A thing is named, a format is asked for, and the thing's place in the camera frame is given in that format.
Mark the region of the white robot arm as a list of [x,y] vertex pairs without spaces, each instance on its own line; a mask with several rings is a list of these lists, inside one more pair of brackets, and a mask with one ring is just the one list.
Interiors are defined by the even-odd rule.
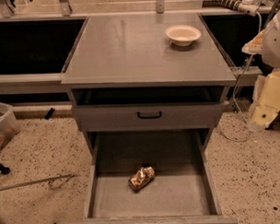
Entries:
[[242,51],[259,54],[262,62],[272,67],[266,77],[258,76],[252,95],[253,104],[249,109],[249,130],[262,131],[280,113],[280,9],[266,28],[242,47]]

